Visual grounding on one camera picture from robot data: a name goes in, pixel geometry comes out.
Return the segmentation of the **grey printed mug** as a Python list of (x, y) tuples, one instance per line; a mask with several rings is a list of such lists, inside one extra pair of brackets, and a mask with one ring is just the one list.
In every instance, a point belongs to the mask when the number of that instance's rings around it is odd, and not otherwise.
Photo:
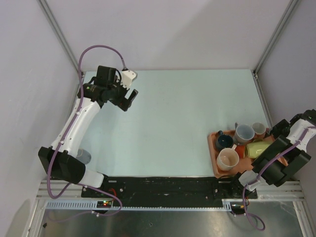
[(91, 161), (91, 154), (86, 151), (85, 149), (78, 149), (78, 153), (77, 153), (77, 157), (76, 159), (79, 160), (80, 162), (82, 162), (83, 164), (87, 165), (90, 163)]

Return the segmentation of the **blue striped ceramic mug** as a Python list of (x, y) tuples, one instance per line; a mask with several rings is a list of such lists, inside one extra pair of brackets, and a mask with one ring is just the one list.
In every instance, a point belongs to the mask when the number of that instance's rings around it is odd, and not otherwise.
[(234, 141), (232, 136), (228, 134), (224, 134), (223, 131), (218, 131), (217, 138), (215, 141), (215, 148), (217, 151), (222, 151), (224, 148), (232, 148), (234, 145)]

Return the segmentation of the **orange plastic tray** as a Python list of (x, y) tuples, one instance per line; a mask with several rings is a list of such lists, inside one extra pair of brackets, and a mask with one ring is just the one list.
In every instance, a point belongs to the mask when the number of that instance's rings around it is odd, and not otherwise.
[[(226, 130), (223, 133), (228, 134), (228, 135), (233, 137), (235, 130)], [(248, 143), (266, 141), (267, 143), (269, 143), (268, 145), (270, 145), (270, 143), (272, 143), (274, 141), (274, 138), (272, 136), (264, 138), (264, 135), (265, 134), (262, 134), (260, 136), (255, 135), (254, 139), (252, 139)], [(217, 137), (218, 137), (218, 132), (210, 133), (208, 136), (208, 146), (209, 146), (209, 152), (210, 152), (210, 157), (211, 157), (210, 159), (211, 159), (211, 163), (212, 163), (212, 167), (213, 167), (213, 172), (214, 172), (214, 175), (216, 178), (220, 178), (222, 176), (233, 176), (233, 175), (236, 175), (238, 172), (243, 173), (244, 171), (249, 171), (253, 168), (252, 163), (255, 161), (255, 159), (245, 155), (245, 152), (246, 152), (245, 146), (246, 145), (242, 145), (242, 147), (244, 147), (244, 148), (242, 148), (242, 150), (241, 149), (239, 149), (239, 150), (244, 151), (244, 152), (243, 152), (242, 157), (239, 158), (238, 164), (228, 171), (222, 170), (217, 165), (217, 157), (219, 155), (219, 151), (217, 151), (216, 147), (215, 147), (215, 142), (217, 140)], [(288, 165), (288, 162), (286, 161), (286, 159), (284, 157), (281, 157), (278, 160), (283, 165), (285, 165), (285, 166)]]

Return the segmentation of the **large pink mug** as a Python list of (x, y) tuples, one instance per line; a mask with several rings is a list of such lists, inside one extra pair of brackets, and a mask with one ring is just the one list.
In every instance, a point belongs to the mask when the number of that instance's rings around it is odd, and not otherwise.
[(220, 151), (216, 159), (217, 166), (220, 170), (229, 171), (238, 165), (239, 156), (235, 151), (236, 146), (237, 145), (234, 144), (232, 148), (224, 148)]

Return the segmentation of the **grey footed cup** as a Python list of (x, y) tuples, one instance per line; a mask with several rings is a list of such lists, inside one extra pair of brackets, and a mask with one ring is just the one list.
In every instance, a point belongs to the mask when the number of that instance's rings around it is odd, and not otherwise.
[(235, 123), (235, 133), (233, 136), (236, 145), (244, 145), (250, 142), (255, 136), (253, 128), (246, 124)]

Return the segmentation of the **small red-orange mug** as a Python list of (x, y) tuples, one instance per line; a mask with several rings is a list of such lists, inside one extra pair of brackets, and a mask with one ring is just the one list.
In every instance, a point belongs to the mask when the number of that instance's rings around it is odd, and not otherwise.
[(246, 150), (246, 146), (245, 145), (236, 146), (235, 147), (235, 151), (237, 152), (239, 158), (244, 158), (245, 157), (245, 150)]

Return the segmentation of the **pink textured mug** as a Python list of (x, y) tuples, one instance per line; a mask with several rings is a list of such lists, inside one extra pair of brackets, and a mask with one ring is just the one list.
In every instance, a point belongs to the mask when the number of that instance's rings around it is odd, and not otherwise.
[(264, 138), (267, 128), (264, 124), (260, 122), (255, 122), (251, 125), (252, 129), (254, 130), (254, 138)]

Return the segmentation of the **yellow mug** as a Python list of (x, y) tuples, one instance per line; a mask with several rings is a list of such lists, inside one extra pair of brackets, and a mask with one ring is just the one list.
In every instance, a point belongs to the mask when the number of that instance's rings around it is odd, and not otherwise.
[(254, 141), (245, 146), (245, 157), (256, 159), (272, 142)]

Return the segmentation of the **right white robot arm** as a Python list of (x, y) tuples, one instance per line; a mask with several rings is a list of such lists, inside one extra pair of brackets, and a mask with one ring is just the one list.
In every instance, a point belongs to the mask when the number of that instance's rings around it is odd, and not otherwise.
[(266, 135), (274, 141), (254, 160), (251, 171), (239, 174), (238, 181), (228, 185), (229, 194), (239, 198), (246, 189), (253, 191), (264, 183), (281, 186), (311, 160), (307, 144), (315, 135), (315, 109), (278, 122)]

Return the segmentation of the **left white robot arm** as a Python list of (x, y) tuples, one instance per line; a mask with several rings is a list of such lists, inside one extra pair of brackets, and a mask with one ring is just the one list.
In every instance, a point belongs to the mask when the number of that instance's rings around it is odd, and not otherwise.
[(109, 193), (104, 175), (89, 170), (77, 154), (90, 123), (105, 103), (111, 102), (125, 112), (130, 108), (138, 92), (133, 90), (128, 98), (126, 94), (137, 76), (132, 70), (119, 72), (115, 68), (99, 66), (96, 76), (83, 84), (62, 131), (48, 148), (39, 150), (38, 156), (48, 177), (92, 186), (92, 191), (99, 197)]

